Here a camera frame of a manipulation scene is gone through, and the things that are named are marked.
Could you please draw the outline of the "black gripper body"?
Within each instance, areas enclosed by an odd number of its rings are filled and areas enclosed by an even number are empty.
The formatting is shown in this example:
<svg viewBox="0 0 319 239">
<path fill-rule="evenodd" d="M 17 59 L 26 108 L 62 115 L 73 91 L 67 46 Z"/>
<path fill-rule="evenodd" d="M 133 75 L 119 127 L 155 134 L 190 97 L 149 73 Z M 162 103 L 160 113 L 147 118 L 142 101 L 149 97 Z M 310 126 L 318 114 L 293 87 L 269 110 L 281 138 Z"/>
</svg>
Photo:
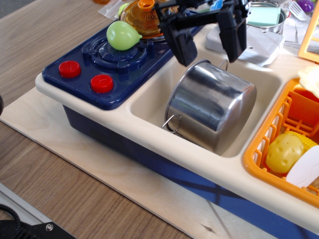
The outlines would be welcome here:
<svg viewBox="0 0 319 239">
<path fill-rule="evenodd" d="M 169 0 L 156 3 L 153 10 L 158 15 L 162 31 L 165 28 L 182 30 L 211 23 L 217 23 L 223 30 L 229 30 L 246 24 L 251 6 L 249 0 L 224 0 L 218 10 L 197 11 L 204 4 L 214 3 L 213 0 Z"/>
</svg>

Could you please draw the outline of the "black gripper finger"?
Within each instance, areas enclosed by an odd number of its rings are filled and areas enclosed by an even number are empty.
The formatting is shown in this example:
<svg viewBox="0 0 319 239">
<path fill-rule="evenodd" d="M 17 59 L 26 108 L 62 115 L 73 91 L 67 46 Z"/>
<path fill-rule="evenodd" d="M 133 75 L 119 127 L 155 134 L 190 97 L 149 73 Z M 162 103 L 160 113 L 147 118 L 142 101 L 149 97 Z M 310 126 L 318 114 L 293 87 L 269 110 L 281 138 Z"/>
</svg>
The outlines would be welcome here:
<svg viewBox="0 0 319 239">
<path fill-rule="evenodd" d="M 160 29 L 178 62 L 188 66 L 197 57 L 192 28 L 177 29 L 172 22 L 160 22 Z"/>
<path fill-rule="evenodd" d="M 247 47 L 246 17 L 241 9 L 222 8 L 217 14 L 220 39 L 230 63 L 235 62 Z"/>
</svg>

